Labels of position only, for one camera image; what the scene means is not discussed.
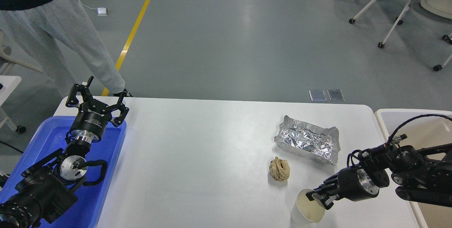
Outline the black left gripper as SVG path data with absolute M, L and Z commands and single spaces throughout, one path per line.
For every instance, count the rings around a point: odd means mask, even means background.
M 78 114 L 69 129 L 68 135 L 74 139 L 82 139 L 87 142 L 99 142 L 106 131 L 108 122 L 117 128 L 125 120 L 129 108 L 123 103 L 123 99 L 129 94 L 120 92 L 116 94 L 118 101 L 116 104 L 107 104 L 94 99 L 89 86 L 95 77 L 89 77 L 86 84 L 74 84 L 66 100 L 66 107 L 77 107 Z M 83 102 L 77 99 L 77 94 L 82 96 Z M 112 112 L 120 111 L 117 117 L 112 116 Z

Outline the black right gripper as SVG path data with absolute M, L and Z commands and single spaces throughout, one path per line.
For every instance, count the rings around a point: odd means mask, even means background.
M 317 202 L 323 209 L 329 210 L 334 201 L 348 199 L 362 201 L 378 196 L 380 188 L 372 182 L 363 169 L 352 170 L 344 168 L 338 175 L 333 175 L 321 185 L 306 193 L 307 199 Z

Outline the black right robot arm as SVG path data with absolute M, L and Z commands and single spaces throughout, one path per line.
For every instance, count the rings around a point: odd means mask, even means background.
M 408 122 L 429 116 L 432 114 L 404 121 L 383 145 L 350 153 L 347 167 L 306 193 L 307 199 L 330 209 L 335 200 L 343 198 L 351 201 L 375 198 L 379 189 L 388 187 L 392 180 L 398 185 L 396 194 L 403 200 L 451 207 L 451 144 L 417 150 L 411 145 L 400 145 L 407 135 L 397 136 L 397 131 Z

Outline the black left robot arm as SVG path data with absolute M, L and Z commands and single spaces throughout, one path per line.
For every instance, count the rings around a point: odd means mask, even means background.
M 118 101 L 105 104 L 89 91 L 94 77 L 86 84 L 74 84 L 66 107 L 78 109 L 65 136 L 66 148 L 57 149 L 27 168 L 16 184 L 17 193 L 1 204 L 2 228 L 38 228 L 41 220 L 53 223 L 78 200 L 81 186 L 96 186 L 107 174 L 106 160 L 86 160 L 94 142 L 99 142 L 110 122 L 119 127 L 129 112 L 123 103 L 127 89 L 115 94 Z

